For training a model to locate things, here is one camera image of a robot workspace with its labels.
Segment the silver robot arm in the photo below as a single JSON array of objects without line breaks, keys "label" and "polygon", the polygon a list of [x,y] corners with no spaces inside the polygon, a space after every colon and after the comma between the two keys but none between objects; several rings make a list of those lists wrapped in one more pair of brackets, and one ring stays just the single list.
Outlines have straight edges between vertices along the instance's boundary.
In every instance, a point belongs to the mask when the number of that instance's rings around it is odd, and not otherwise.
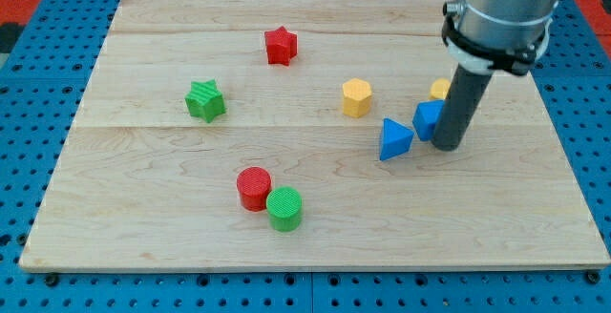
[{"label": "silver robot arm", "polygon": [[450,0],[442,39],[469,73],[525,75],[547,50],[558,0]]}]

